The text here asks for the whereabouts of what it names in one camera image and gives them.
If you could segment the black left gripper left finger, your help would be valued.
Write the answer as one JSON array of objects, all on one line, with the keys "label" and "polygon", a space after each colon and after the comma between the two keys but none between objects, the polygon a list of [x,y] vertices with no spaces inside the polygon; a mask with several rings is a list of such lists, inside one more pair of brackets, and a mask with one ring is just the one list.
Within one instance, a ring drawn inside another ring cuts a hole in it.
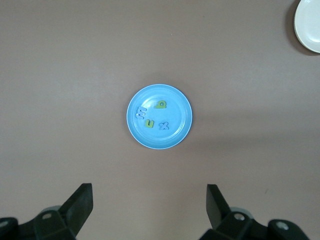
[{"label": "black left gripper left finger", "polygon": [[0,240],[77,240],[93,206],[93,186],[83,183],[62,205],[45,208],[26,223],[0,218]]}]

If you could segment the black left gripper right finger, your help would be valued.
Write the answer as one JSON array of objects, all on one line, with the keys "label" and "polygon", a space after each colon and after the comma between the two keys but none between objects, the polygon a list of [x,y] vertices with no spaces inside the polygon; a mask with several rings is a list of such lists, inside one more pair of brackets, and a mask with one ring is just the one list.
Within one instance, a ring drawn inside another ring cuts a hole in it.
[{"label": "black left gripper right finger", "polygon": [[216,184],[206,187],[206,212],[211,229],[201,240],[310,240],[291,221],[272,219],[264,226],[244,210],[230,208]]}]

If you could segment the blue letter m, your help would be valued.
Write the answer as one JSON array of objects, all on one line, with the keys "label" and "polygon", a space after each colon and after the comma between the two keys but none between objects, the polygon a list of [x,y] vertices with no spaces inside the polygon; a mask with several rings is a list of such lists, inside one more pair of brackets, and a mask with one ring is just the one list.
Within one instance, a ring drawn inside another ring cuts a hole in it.
[{"label": "blue letter m", "polygon": [[136,118],[139,120],[143,120],[145,118],[147,109],[145,107],[139,106],[136,111]]}]

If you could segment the blue plate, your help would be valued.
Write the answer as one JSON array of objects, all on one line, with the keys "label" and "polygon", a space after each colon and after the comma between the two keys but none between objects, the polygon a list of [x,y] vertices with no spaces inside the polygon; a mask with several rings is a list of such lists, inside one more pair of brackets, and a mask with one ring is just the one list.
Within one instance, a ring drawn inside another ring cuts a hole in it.
[{"label": "blue plate", "polygon": [[[157,109],[158,101],[166,101],[166,108]],[[137,119],[139,106],[147,109],[144,119]],[[153,128],[145,126],[146,120],[153,120]],[[193,111],[185,94],[167,84],[152,84],[139,90],[130,100],[126,111],[128,129],[141,145],[155,150],[172,148],[188,135]],[[168,122],[169,130],[160,130],[159,123]]]}]

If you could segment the brown table cover sheet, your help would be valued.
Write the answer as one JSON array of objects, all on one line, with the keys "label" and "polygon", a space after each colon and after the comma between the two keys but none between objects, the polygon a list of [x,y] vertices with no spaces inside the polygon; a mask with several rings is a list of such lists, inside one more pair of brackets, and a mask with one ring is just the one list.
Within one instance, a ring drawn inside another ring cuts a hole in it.
[{"label": "brown table cover sheet", "polygon": [[[20,222],[92,183],[78,240],[198,240],[207,184],[261,224],[320,240],[320,55],[299,0],[0,0],[0,218]],[[192,106],[153,150],[128,130],[137,91]]]}]

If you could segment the beige plate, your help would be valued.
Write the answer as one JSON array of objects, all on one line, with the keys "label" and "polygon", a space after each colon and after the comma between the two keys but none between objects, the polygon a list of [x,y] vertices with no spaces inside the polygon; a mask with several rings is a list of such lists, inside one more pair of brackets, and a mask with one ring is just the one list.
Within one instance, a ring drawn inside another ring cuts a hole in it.
[{"label": "beige plate", "polygon": [[293,25],[299,42],[306,49],[320,54],[320,0],[300,0]]}]

